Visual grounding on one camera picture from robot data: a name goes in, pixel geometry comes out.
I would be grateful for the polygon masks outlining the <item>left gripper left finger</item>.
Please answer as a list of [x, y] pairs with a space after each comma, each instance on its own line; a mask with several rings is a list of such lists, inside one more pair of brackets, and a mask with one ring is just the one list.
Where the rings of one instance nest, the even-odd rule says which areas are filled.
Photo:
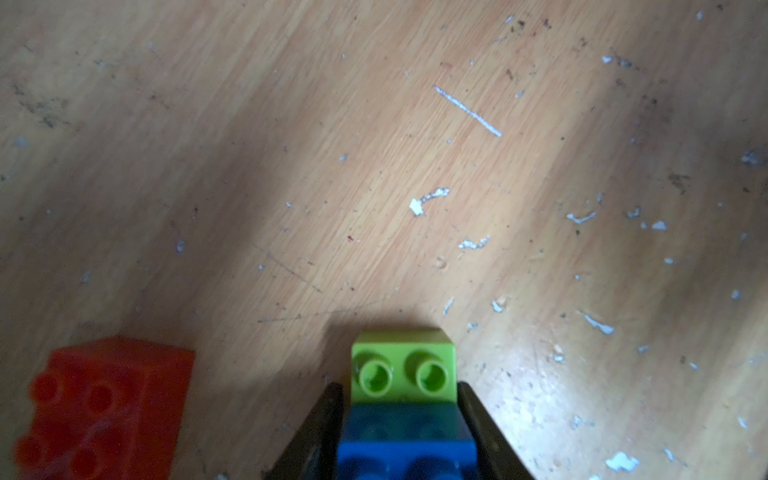
[[343, 387], [332, 382], [325, 386], [282, 454], [262, 473], [262, 478], [335, 479], [343, 420]]

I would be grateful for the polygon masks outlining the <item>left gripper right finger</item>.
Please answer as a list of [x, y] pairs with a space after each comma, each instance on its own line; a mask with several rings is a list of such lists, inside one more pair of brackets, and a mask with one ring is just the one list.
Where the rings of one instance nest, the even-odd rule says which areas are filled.
[[469, 383], [457, 384], [457, 400], [477, 446], [480, 478], [534, 480]]

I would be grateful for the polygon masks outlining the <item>dark blue square lego brick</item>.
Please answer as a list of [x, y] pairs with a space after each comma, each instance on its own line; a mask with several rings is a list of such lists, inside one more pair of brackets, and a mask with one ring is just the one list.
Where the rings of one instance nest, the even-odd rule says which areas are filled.
[[350, 408], [338, 479], [478, 479], [474, 438], [455, 403]]

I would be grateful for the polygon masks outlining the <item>lime green square lego brick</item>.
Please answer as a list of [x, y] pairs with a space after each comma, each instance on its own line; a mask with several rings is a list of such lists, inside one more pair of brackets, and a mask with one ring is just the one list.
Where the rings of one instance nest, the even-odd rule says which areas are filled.
[[351, 347], [351, 402], [455, 403], [456, 346], [441, 329], [365, 331]]

